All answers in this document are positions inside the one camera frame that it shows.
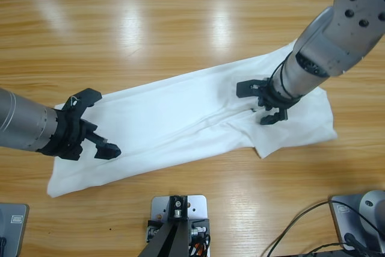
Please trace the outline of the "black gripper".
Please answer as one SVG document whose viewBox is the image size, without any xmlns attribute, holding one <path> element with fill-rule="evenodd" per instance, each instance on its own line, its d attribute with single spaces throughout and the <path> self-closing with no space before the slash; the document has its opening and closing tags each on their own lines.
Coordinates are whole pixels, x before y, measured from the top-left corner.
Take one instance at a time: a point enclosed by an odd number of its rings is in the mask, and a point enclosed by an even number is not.
<svg viewBox="0 0 385 257">
<path fill-rule="evenodd" d="M 277 122 L 288 119 L 287 109 L 293 107 L 301 100 L 298 98 L 285 98 L 279 92 L 275 91 L 273 82 L 269 78 L 264 80 L 251 79 L 238 82 L 236 84 L 236 96 L 238 98 L 258 97 L 259 107 L 265 107 L 267 111 L 272 108 L 279 110 L 273 115 L 267 115 L 261 118 L 260 125 L 273 125 Z"/>
<path fill-rule="evenodd" d="M 58 156 L 62 159 L 77 161 L 83 151 L 81 146 L 85 140 L 91 141 L 96 147 L 96 159 L 111 160 L 121 155 L 116 144 L 97 135 L 97 125 L 81 119 L 87 108 L 102 99 L 102 94 L 92 88 L 86 88 L 68 98 L 61 110 L 56 110 L 57 128 L 49 137 L 49 141 L 38 153 L 47 156 Z"/>
</svg>

